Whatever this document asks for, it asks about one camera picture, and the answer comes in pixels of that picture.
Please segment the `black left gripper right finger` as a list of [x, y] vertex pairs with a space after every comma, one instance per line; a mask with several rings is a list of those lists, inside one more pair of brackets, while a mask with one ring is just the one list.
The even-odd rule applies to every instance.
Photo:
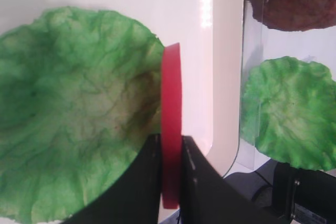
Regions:
[[278, 223], [226, 183], [190, 136], [182, 138], [180, 213], [182, 223]]

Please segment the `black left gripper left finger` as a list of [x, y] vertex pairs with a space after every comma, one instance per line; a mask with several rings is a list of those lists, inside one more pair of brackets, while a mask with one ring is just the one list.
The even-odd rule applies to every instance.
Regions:
[[152, 134], [122, 176], [63, 223], [158, 223], [161, 188], [161, 139]]

